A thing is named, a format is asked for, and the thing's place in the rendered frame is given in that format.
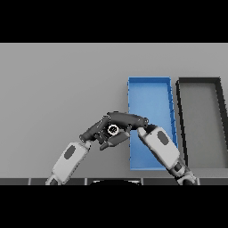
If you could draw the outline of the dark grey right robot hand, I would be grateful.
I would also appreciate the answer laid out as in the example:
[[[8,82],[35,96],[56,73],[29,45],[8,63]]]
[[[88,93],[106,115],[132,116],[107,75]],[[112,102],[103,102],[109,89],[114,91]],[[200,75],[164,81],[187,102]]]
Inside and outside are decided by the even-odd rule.
[[[117,125],[119,132],[117,135],[110,135],[110,138],[101,144],[100,150],[103,151],[108,147],[115,147],[121,144],[123,141],[127,140],[130,137],[130,132],[132,130],[137,130],[139,127],[146,129],[149,124],[147,118],[122,112],[108,112],[107,115],[110,118],[110,125]]]

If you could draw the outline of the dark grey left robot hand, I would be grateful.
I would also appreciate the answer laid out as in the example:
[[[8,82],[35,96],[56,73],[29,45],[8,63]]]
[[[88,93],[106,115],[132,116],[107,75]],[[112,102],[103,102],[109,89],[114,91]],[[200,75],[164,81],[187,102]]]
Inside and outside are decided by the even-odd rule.
[[[107,126],[110,123],[110,118],[108,116],[104,116],[97,123],[89,127],[83,134],[79,136],[79,139],[85,143],[86,141],[94,142],[97,140],[99,144],[103,144],[110,138],[110,135],[107,131]]]

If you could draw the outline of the blue bin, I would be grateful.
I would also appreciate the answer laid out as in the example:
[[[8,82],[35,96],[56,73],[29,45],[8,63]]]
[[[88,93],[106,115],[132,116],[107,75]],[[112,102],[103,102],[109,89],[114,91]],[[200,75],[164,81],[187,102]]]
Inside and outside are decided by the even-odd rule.
[[[178,146],[173,89],[170,77],[129,77],[128,112],[145,117],[150,124],[161,126]],[[130,169],[136,171],[164,170],[150,150],[138,138],[130,137]]]

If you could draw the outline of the dark grey bin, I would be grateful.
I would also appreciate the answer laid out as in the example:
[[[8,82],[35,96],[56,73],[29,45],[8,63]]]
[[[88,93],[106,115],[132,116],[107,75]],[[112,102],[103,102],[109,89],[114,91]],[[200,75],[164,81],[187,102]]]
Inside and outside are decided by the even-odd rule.
[[[228,116],[220,77],[175,83],[183,154],[190,168],[228,168]]]

